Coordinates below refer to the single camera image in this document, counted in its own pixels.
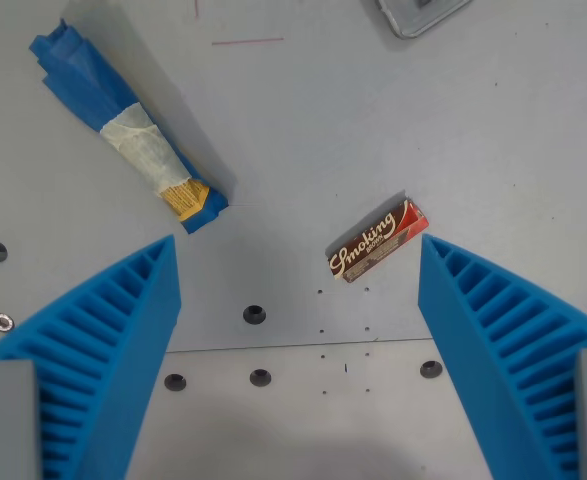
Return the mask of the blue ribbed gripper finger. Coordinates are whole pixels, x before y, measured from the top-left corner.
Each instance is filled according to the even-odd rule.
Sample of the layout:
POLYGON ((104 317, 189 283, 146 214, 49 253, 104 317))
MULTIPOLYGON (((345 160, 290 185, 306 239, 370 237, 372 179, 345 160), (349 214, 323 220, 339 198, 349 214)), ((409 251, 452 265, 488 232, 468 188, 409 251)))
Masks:
POLYGON ((422 237, 418 306, 495 479, 577 479, 575 371, 587 315, 422 237))
POLYGON ((0 361, 35 368, 44 478, 125 477, 180 309, 167 236, 0 340, 0 361))

